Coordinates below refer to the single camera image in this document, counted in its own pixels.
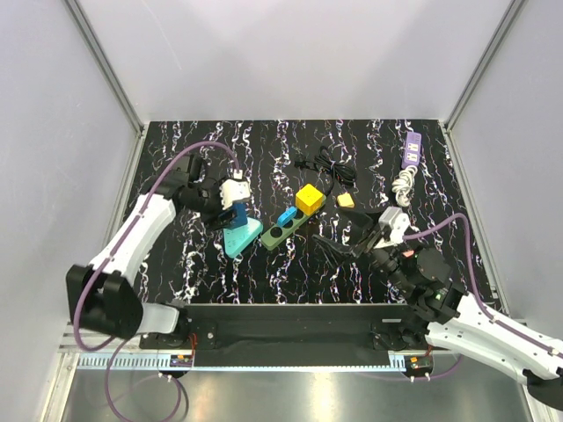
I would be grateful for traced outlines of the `dark blue cube adapter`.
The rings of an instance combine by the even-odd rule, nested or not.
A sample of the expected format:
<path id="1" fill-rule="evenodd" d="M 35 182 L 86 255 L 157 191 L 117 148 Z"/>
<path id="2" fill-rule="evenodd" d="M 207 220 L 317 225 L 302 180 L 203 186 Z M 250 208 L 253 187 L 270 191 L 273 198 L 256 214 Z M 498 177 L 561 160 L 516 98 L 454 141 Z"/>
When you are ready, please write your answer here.
<path id="1" fill-rule="evenodd" d="M 220 229 L 237 229 L 247 224 L 246 204 L 235 202 L 231 207 L 222 211 L 218 217 Z"/>

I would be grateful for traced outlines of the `light blue plug adapter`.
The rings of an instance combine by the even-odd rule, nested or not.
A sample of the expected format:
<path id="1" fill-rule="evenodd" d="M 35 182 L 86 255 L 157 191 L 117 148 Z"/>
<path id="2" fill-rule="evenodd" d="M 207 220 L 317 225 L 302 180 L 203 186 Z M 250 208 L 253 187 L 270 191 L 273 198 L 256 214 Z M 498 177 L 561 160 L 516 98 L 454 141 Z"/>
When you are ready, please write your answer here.
<path id="1" fill-rule="evenodd" d="M 296 216 L 297 208 L 289 207 L 287 208 L 277 219 L 276 224 L 279 227 L 284 227 L 289 222 L 292 222 L 293 218 Z"/>

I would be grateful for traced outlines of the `yellow cube plug adapter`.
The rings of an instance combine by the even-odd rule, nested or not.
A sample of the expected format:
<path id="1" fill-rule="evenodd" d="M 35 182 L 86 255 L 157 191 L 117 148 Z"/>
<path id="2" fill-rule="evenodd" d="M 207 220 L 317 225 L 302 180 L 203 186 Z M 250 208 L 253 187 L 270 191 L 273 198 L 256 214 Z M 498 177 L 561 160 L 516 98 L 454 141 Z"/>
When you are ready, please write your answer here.
<path id="1" fill-rule="evenodd" d="M 311 216 L 322 206 L 325 195 L 312 184 L 307 184 L 296 193 L 296 207 Z"/>

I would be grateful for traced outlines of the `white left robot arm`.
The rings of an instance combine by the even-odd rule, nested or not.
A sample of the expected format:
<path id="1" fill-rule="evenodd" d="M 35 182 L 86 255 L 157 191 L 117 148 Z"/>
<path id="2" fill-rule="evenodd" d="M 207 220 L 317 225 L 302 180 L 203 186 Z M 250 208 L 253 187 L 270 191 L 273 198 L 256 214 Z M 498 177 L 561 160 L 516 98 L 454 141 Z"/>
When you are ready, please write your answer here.
<path id="1" fill-rule="evenodd" d="M 109 244 L 86 266 L 73 265 L 66 274 L 69 317 L 77 346 L 88 352 L 82 330 L 106 334 L 109 340 L 158 333 L 172 348 L 182 347 L 190 327 L 177 307 L 143 303 L 134 290 L 135 277 L 162 232 L 184 209 L 201 214 L 205 223 L 223 218 L 220 182 L 208 174 L 196 153 L 176 157 L 137 199 Z"/>

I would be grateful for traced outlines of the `green power strip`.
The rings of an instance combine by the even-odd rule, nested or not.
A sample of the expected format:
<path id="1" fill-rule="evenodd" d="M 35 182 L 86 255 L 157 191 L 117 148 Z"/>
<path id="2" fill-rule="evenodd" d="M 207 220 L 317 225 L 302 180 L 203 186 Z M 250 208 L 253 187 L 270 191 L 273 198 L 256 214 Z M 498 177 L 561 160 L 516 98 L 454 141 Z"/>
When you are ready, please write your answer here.
<path id="1" fill-rule="evenodd" d="M 325 205 L 325 201 L 326 201 L 326 197 L 320 208 L 322 208 Z M 268 251 L 272 251 L 273 249 L 277 248 L 288 237 L 292 236 L 311 217 L 312 215 L 311 216 L 305 215 L 302 211 L 300 211 L 297 208 L 296 216 L 293 218 L 292 222 L 289 222 L 284 227 L 279 227 L 277 224 L 275 224 L 273 227 L 271 227 L 270 229 L 268 229 L 262 234 L 262 236 L 260 237 L 260 242 Z"/>

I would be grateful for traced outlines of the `purple power strip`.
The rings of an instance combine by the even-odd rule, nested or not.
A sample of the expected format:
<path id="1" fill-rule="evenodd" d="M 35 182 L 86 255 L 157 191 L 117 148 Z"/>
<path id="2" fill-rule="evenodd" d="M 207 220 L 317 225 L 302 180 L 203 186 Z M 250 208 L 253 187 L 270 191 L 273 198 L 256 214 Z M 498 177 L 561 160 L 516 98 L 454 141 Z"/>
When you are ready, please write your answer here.
<path id="1" fill-rule="evenodd" d="M 404 152 L 402 156 L 401 169 L 409 166 L 417 167 L 421 157 L 421 134 L 408 132 L 404 142 Z"/>

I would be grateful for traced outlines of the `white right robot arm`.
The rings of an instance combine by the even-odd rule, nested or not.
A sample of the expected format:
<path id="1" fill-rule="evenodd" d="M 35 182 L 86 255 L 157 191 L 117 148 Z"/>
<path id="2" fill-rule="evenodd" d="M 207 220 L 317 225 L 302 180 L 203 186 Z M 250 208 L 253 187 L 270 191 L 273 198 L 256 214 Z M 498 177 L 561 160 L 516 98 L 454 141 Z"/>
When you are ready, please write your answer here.
<path id="1" fill-rule="evenodd" d="M 451 279 L 451 268 L 435 248 L 417 241 L 456 219 L 469 236 L 468 218 L 455 213 L 430 229 L 409 233 L 408 215 L 399 207 L 362 211 L 342 208 L 361 231 L 355 244 L 340 244 L 316 235 L 315 242 L 333 266 L 368 257 L 376 269 L 402 294 L 416 318 L 399 326 L 402 343 L 424 343 L 449 349 L 492 367 L 521 383 L 540 403 L 562 408 L 562 341 L 532 330 L 486 305 L 474 277 L 465 287 Z"/>

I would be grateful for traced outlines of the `teal triangular power strip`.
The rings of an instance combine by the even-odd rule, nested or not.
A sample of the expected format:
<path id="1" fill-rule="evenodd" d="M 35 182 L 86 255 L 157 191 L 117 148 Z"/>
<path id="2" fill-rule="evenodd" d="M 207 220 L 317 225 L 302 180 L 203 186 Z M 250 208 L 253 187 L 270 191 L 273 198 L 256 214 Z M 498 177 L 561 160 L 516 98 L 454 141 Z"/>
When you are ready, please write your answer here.
<path id="1" fill-rule="evenodd" d="M 247 224 L 235 229 L 223 229 L 224 252 L 229 258 L 236 258 L 262 232 L 261 221 L 249 217 Z"/>

